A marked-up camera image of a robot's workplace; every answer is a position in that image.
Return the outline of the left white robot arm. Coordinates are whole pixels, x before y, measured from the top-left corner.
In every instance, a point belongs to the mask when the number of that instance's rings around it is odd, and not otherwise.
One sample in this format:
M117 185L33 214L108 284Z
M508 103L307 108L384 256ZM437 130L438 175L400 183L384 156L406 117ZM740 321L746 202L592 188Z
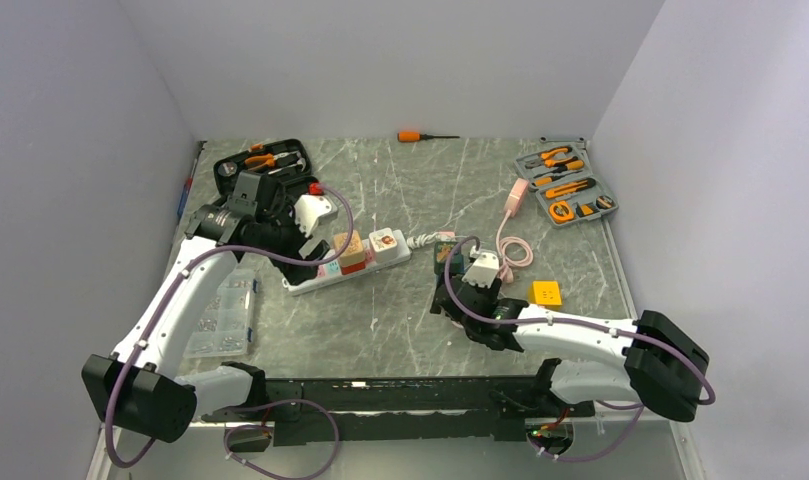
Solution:
M178 440L196 418L222 409L259 417L269 401L265 373L226 362L202 374L178 370L192 334L223 281L246 253L268 257L293 283L312 278L326 255L312 236L338 209L325 187L302 195L267 175L242 173L234 190L191 217L173 267L140 320L107 356L93 354L81 377L111 433Z

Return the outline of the dark green cube adapter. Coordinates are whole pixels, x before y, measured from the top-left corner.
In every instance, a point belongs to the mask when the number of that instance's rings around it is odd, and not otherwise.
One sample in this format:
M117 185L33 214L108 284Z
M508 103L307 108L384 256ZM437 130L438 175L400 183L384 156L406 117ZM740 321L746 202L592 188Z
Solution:
M444 275L446 263L450 262L449 274L451 276L463 275L466 270L466 259L458 251L452 254L452 249L456 245L453 241L438 241L433 245L433 270L437 278Z

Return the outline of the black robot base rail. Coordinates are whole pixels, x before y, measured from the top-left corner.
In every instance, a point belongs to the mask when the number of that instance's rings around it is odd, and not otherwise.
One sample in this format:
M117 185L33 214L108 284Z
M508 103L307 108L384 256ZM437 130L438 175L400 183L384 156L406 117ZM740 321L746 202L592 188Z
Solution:
M592 402L569 407L549 398L532 375L270 379L260 412L223 408L207 422L264 420L277 446L329 441L486 437L522 441L537 422L590 418Z

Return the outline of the black plastic tool case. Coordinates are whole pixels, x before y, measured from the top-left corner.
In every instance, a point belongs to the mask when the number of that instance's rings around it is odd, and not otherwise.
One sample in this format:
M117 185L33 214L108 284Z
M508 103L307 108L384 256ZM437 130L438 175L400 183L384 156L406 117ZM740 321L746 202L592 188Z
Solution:
M223 205L233 193L241 172L270 177L264 180L262 198L257 201L258 218L276 216L287 204L308 192L318 182L309 154L300 140L257 143L239 153L218 160L213 166L218 191L216 205Z

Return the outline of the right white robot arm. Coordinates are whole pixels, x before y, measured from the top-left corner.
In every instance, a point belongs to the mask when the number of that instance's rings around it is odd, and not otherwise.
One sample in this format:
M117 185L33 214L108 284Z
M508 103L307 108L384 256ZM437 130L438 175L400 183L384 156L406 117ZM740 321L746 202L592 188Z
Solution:
M708 353L664 314L591 318L502 298L500 287L500 281L480 287L459 275L439 277L430 310L491 350L542 354L530 391L540 413L554 415L584 402L628 402L688 423L699 406L714 402Z

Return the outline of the grey plastic tool case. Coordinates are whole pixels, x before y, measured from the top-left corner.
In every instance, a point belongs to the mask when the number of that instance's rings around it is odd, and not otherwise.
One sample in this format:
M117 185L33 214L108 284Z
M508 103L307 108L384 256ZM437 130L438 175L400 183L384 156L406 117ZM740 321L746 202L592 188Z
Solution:
M547 141L512 161L527 192L558 228L604 218L619 208L609 186L592 172L585 142Z

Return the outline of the white multicolour power strip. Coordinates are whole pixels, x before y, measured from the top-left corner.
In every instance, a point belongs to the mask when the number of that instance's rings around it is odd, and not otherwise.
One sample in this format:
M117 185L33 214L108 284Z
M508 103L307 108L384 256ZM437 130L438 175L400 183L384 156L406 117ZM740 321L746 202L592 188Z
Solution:
M291 285L287 280L282 280L282 287L293 296L313 292L402 264L411 258L412 249L406 243L401 230L383 228L369 233L362 240L362 253L362 262L343 265L339 257L336 261L319 266L314 278L299 285Z

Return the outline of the yellow cube socket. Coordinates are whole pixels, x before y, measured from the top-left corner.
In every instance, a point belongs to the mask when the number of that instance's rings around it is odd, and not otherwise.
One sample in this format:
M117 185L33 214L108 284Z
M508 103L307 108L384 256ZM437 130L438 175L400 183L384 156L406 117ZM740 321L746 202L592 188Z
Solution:
M563 299L559 283L553 280L532 281L527 291L527 301L550 310L560 310Z

